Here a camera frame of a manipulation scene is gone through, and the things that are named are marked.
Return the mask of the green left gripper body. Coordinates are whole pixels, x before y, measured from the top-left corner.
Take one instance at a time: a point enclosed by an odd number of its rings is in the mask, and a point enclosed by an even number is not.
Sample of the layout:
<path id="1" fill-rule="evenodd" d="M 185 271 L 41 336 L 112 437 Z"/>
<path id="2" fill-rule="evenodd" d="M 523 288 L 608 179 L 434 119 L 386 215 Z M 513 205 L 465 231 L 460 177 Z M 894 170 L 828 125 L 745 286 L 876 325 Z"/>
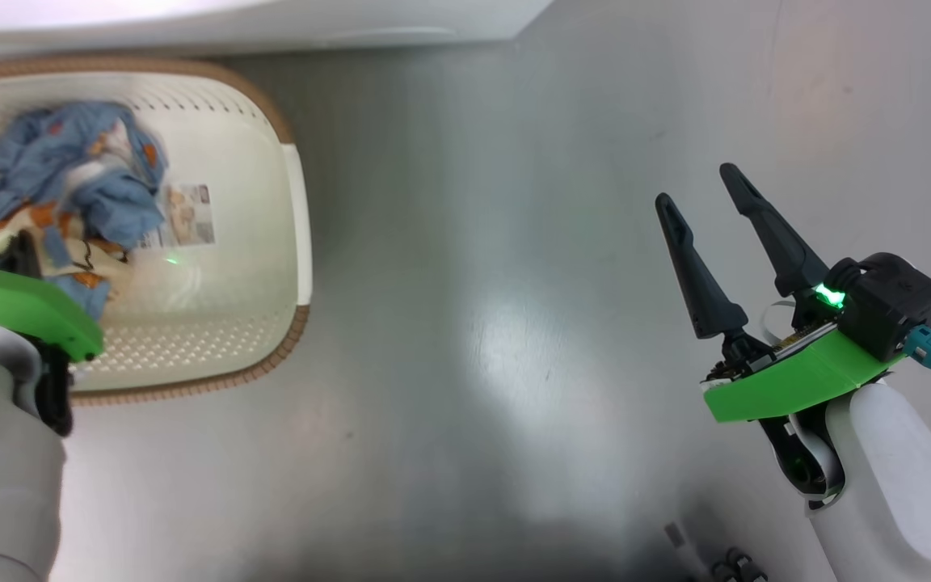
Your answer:
<path id="1" fill-rule="evenodd" d="M 0 327 L 59 348 L 71 362 L 92 361 L 104 351 L 99 324 L 47 281 L 0 270 Z"/>

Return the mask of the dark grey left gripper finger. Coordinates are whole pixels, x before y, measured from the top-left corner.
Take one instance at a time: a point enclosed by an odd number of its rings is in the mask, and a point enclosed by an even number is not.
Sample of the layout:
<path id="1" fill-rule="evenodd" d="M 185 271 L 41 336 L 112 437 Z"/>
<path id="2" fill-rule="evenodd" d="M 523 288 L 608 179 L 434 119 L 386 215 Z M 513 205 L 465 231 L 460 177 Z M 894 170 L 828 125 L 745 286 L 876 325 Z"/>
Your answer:
<path id="1" fill-rule="evenodd" d="M 25 277 L 42 277 L 38 242 L 26 230 L 21 230 L 11 237 L 4 253 L 1 255 L 1 270 L 12 275 Z"/>

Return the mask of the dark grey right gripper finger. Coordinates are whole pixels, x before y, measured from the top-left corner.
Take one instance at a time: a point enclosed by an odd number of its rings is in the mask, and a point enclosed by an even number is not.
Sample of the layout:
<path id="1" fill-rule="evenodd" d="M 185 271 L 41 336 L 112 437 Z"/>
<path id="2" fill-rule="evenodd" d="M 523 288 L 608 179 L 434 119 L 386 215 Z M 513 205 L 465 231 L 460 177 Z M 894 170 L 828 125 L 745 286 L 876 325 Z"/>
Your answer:
<path id="1" fill-rule="evenodd" d="M 771 262 L 778 293 L 791 296 L 813 291 L 823 283 L 828 266 L 790 223 L 757 191 L 734 163 L 721 163 L 719 174 L 740 215 L 754 228 Z"/>
<path id="2" fill-rule="evenodd" d="M 729 301 L 714 279 L 696 251 L 688 222 L 665 192 L 656 198 L 656 214 L 696 338 L 743 334 L 748 324 L 745 310 Z"/>

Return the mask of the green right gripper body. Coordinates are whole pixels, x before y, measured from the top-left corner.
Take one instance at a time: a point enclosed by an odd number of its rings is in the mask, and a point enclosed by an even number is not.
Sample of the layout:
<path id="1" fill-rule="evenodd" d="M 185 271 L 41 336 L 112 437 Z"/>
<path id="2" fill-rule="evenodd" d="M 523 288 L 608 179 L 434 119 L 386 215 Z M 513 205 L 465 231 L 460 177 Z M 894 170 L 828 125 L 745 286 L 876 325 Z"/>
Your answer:
<path id="1" fill-rule="evenodd" d="M 703 401 L 717 423 L 779 419 L 851 393 L 889 371 L 903 355 L 879 360 L 828 322 L 766 345 L 743 328 L 703 331 L 722 336 L 722 360 L 702 381 Z"/>

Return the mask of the blue cartoon print garment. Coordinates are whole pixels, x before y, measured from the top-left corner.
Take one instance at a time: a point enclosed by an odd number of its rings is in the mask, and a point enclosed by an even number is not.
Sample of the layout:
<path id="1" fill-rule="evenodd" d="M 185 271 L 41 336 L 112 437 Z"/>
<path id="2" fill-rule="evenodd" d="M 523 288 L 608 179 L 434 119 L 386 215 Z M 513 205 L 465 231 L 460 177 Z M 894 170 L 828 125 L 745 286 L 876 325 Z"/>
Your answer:
<path id="1" fill-rule="evenodd" d="M 0 136 L 0 268 L 27 231 L 40 279 L 100 320 L 127 285 L 127 253 L 165 222 L 167 166 L 158 138 L 123 104 L 18 115 Z"/>

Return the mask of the white front-load washing machine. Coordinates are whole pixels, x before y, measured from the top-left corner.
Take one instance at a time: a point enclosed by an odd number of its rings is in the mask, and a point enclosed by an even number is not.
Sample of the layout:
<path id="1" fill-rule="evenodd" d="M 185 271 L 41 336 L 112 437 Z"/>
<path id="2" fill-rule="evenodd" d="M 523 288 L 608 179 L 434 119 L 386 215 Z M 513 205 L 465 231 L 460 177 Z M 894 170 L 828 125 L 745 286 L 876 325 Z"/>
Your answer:
<path id="1" fill-rule="evenodd" d="M 0 0 L 0 58 L 509 40 L 554 0 Z"/>

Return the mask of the paper label in basket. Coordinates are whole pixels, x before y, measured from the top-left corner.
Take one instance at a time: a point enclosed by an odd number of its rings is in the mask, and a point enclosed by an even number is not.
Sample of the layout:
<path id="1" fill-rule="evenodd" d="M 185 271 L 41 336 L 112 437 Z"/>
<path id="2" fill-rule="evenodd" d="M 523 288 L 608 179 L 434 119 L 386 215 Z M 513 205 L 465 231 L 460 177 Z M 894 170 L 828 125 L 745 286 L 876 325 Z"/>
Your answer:
<path id="1" fill-rule="evenodd" d="M 158 197 L 165 218 L 141 240 L 141 248 L 199 247 L 217 243 L 206 184 L 172 183 Z"/>

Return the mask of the cream perforated laundry basket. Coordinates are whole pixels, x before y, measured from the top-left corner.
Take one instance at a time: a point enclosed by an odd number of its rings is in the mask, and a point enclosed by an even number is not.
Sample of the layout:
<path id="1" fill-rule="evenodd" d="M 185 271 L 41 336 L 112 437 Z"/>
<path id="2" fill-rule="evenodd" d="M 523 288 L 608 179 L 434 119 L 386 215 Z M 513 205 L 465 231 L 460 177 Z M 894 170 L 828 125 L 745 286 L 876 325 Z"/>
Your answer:
<path id="1" fill-rule="evenodd" d="M 74 367 L 75 406 L 243 386 L 292 353 L 313 295 L 304 174 L 292 130 L 263 90 L 200 61 L 55 56 L 0 61 L 0 135 L 23 112 L 122 104 L 162 144 L 165 213 L 181 242 L 137 248 L 134 278 L 101 319 L 106 350 Z"/>

